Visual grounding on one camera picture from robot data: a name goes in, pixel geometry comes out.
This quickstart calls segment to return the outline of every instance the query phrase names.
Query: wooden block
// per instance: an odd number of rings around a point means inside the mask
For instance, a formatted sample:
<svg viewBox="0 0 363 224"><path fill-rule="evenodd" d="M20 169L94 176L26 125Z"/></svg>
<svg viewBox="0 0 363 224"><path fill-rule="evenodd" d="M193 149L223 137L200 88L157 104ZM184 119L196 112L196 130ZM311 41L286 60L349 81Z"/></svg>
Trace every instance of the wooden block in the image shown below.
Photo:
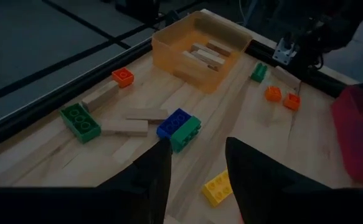
<svg viewBox="0 0 363 224"><path fill-rule="evenodd" d="M294 75L287 72L285 69L277 66L273 70L273 75L277 77L279 80L283 81L285 84L287 84L290 88L296 90L296 92L299 90L300 87L300 79L296 78Z"/></svg>
<svg viewBox="0 0 363 224"><path fill-rule="evenodd" d="M202 44L198 44L198 43L194 43L192 46L191 46L191 52L193 51L198 51L198 50L204 50L208 53L211 53L212 55L214 56L219 56L220 54Z"/></svg>
<svg viewBox="0 0 363 224"><path fill-rule="evenodd" d="M99 106L104 104L106 100L111 98L113 95L117 94L119 86L115 81L110 81L103 87L94 91L90 95L86 96L82 100L82 105L89 111L92 112Z"/></svg>
<svg viewBox="0 0 363 224"><path fill-rule="evenodd" d="M101 125L102 135L124 134L127 136L147 136L148 121L139 120L104 120Z"/></svg>
<svg viewBox="0 0 363 224"><path fill-rule="evenodd" d="M169 117L169 112L157 108L129 108L123 117L125 119L146 120L149 124L160 124Z"/></svg>
<svg viewBox="0 0 363 224"><path fill-rule="evenodd" d="M185 56L187 56L187 57L189 57L189 58L191 58L191 59L193 59L193 60L196 60L200 65L202 65L202 66L205 66L205 67L208 67L208 68L211 68L211 69L213 69L213 70L215 70L215 71L218 71L219 70L219 68L217 68L217 67L215 67L215 66L213 66L213 65L209 65L208 63L206 63L206 62L204 62L203 60L199 60L199 58L197 58L197 57L195 57L193 54L191 54L191 53L189 53L188 51L183 51L183 53L182 53L183 55L185 55Z"/></svg>
<svg viewBox="0 0 363 224"><path fill-rule="evenodd" d="M233 50L223 44L218 43L217 41L214 40L209 40L209 42L207 43L206 47L224 55L224 56L230 56L231 53L233 52Z"/></svg>
<svg viewBox="0 0 363 224"><path fill-rule="evenodd" d="M191 54L193 56L197 57L199 60L202 60L205 63L212 65L214 67L217 67L217 68L221 67L225 63L224 59L214 56L210 53L207 53L204 50L198 50L196 52L192 52Z"/></svg>

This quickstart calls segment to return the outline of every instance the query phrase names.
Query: cable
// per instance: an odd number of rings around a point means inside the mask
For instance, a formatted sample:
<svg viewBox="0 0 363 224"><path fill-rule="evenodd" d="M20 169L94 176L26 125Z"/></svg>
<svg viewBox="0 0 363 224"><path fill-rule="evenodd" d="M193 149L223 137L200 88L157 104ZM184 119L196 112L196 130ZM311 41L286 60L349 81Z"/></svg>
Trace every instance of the cable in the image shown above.
<svg viewBox="0 0 363 224"><path fill-rule="evenodd" d="M245 15L243 15L243 11L242 11L242 3L241 3L241 0L238 0L239 1L239 11L241 12L241 16L242 16L242 23L245 24Z"/></svg>

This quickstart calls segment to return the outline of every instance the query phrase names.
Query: plastic container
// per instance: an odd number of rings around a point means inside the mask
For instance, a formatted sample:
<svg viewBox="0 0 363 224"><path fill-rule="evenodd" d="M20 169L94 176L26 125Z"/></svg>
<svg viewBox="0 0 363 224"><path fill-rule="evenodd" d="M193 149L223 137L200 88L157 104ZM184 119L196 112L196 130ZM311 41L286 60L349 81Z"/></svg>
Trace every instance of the plastic container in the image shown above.
<svg viewBox="0 0 363 224"><path fill-rule="evenodd" d="M182 54L183 51L190 52L194 43L206 45L209 40L234 50L228 57L220 56L225 63L219 71ZM212 93L228 75L251 40L248 33L197 11L153 35L153 63L203 92Z"/></svg>
<svg viewBox="0 0 363 224"><path fill-rule="evenodd" d="M363 90L347 87L331 108L344 167L363 183Z"/></svg>

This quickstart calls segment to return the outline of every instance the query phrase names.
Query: green lego brick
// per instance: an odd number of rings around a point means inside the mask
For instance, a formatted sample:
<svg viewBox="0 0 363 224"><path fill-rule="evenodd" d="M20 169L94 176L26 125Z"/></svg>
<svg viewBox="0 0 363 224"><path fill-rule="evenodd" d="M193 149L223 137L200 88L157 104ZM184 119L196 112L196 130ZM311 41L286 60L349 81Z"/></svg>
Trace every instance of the green lego brick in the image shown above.
<svg viewBox="0 0 363 224"><path fill-rule="evenodd" d="M192 116L185 122L170 139L174 152L181 152L187 144L198 134L200 130L200 121Z"/></svg>
<svg viewBox="0 0 363 224"><path fill-rule="evenodd" d="M78 103L60 110L60 114L65 124L83 144L101 134L100 125Z"/></svg>
<svg viewBox="0 0 363 224"><path fill-rule="evenodd" d="M255 71L253 71L250 78L258 83L261 83L264 80L266 72L267 72L267 66L259 63L256 66Z"/></svg>

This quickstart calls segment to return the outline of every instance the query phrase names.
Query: blue lego brick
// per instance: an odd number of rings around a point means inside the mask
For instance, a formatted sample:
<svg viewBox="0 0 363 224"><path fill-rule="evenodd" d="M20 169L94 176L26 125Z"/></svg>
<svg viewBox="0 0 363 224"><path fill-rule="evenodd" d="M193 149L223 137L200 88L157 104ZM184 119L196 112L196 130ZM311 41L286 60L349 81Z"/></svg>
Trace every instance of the blue lego brick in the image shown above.
<svg viewBox="0 0 363 224"><path fill-rule="evenodd" d="M171 139L172 134L174 134L188 119L191 115L187 114L182 109L177 109L173 114L171 114L156 130L156 134L159 138Z"/></svg>

